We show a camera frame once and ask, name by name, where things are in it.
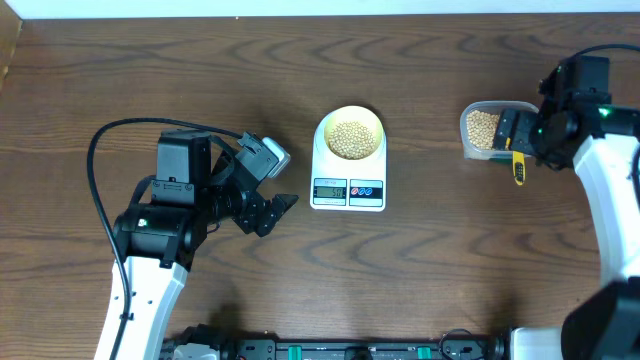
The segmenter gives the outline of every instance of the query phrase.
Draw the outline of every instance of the clear plastic cup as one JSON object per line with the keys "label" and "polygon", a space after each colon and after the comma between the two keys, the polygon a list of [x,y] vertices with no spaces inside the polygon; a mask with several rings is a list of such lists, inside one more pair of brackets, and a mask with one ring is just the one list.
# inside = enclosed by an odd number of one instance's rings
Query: clear plastic cup
{"label": "clear plastic cup", "polygon": [[529,110],[538,112],[535,105],[522,101],[480,101],[469,105],[460,116],[460,135],[462,135],[462,146],[464,148],[465,159],[511,159],[511,151],[504,150],[483,150],[478,149],[471,143],[469,139],[469,130],[467,129],[467,116],[475,110],[492,115],[500,115],[504,109]]}

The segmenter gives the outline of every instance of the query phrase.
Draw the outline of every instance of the black cable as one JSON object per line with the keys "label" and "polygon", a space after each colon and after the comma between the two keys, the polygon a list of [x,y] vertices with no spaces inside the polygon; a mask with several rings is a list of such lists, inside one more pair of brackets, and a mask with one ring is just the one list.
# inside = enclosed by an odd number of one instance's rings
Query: black cable
{"label": "black cable", "polygon": [[213,230],[207,230],[207,235],[209,235],[209,234],[213,234],[214,232],[218,231],[218,229],[220,229],[220,221],[218,221],[218,222],[216,223],[216,227],[215,227],[215,229],[213,229]]}
{"label": "black cable", "polygon": [[197,130],[229,135],[238,139],[242,138],[242,136],[240,136],[237,133],[234,133],[233,131],[218,129],[210,126],[199,125],[199,124],[193,124],[185,121],[163,119],[163,118],[131,118],[131,119],[118,120],[118,121],[108,123],[107,125],[101,127],[95,133],[95,135],[93,135],[93,138],[91,139],[91,143],[89,144],[89,150],[87,151],[87,177],[89,178],[89,189],[91,190],[91,196],[93,197],[93,202],[95,203],[96,209],[98,210],[98,216],[100,217],[102,226],[104,227],[104,230],[107,233],[107,237],[109,238],[109,243],[111,243],[111,249],[113,250],[113,253],[116,259],[118,271],[120,271],[120,278],[122,279],[122,288],[124,292],[124,306],[122,309],[122,315],[120,316],[120,326],[118,327],[118,333],[116,334],[116,338],[113,344],[113,349],[111,350],[111,356],[109,357],[111,360],[115,360],[116,356],[118,355],[118,349],[120,348],[120,343],[122,342],[122,335],[124,334],[124,328],[127,324],[127,320],[129,319],[129,310],[131,309],[131,289],[129,287],[129,279],[127,278],[127,275],[124,269],[124,263],[122,261],[122,257],[120,256],[120,252],[118,251],[116,240],[113,236],[113,230],[111,229],[111,224],[109,223],[107,214],[104,211],[104,207],[102,206],[100,195],[98,194],[96,179],[93,172],[93,156],[95,154],[96,146],[98,145],[98,140],[100,139],[100,136],[102,136],[102,134],[104,134],[107,130],[114,128],[116,126],[126,125],[126,124],[135,124],[135,123],[158,123],[158,124],[184,126],[188,128],[197,129]]}
{"label": "black cable", "polygon": [[144,196],[144,193],[147,191],[147,188],[149,187],[149,185],[151,185],[151,182],[155,179],[156,179],[155,175],[149,175],[149,176],[145,176],[144,179],[138,182],[138,185],[136,185],[135,190],[133,190],[133,195],[131,195],[129,206],[136,205],[140,202],[140,200],[142,199],[142,196]]}
{"label": "black cable", "polygon": [[607,50],[607,49],[624,49],[624,50],[632,50],[632,51],[640,52],[640,46],[628,45],[628,44],[604,44],[604,45],[596,45],[596,46],[588,47],[584,50],[580,50],[577,53],[571,55],[569,59],[572,59],[574,57],[584,55],[586,53],[590,53],[593,51]]}
{"label": "black cable", "polygon": [[[444,341],[445,341],[445,339],[446,339],[447,337],[449,337],[449,335],[451,335],[451,334],[453,334],[453,333],[456,333],[456,332],[463,332],[463,333],[465,333],[465,334],[468,334],[469,336],[473,336],[473,334],[471,333],[471,331],[469,331],[469,330],[467,330],[467,329],[462,329],[462,328],[449,330],[449,331],[447,331],[444,335],[442,335],[442,337],[440,338],[440,341],[438,342],[438,352],[439,352],[439,353],[440,353],[440,355],[441,355],[444,359],[446,359],[446,360],[454,360],[454,359],[453,359],[452,357],[450,357],[449,355],[445,354],[445,352],[444,352],[444,350],[443,350]],[[472,359],[472,360],[481,360],[481,359],[484,359],[484,357],[485,357],[485,355],[486,355],[486,354],[485,354],[486,348],[485,348],[484,346],[482,346],[482,345],[478,342],[478,340],[475,340],[475,339],[474,339],[473,341],[478,345],[478,347],[480,348],[480,351],[482,351],[482,356],[477,357],[477,358]]]}
{"label": "black cable", "polygon": [[640,208],[640,170],[638,165],[640,163],[640,145],[633,154],[633,160],[631,161],[631,182],[633,182],[633,190],[636,192],[636,202],[638,208]]}

